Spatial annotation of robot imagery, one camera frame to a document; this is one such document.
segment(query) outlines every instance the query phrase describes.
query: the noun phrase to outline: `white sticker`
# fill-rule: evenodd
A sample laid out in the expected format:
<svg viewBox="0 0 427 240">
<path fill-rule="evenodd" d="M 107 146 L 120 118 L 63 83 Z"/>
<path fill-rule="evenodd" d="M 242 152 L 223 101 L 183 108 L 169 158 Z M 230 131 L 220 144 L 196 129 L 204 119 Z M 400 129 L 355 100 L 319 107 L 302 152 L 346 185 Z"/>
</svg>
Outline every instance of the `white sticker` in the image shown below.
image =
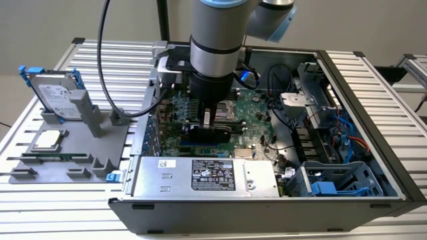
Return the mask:
<svg viewBox="0 0 427 240">
<path fill-rule="evenodd" d="M 69 91 L 59 85 L 40 84 L 39 89 L 53 112 L 64 119 L 80 119 L 77 107 L 69 102 Z"/>
<path fill-rule="evenodd" d="M 159 168 L 175 168 L 176 160 L 159 160 Z"/>
</svg>

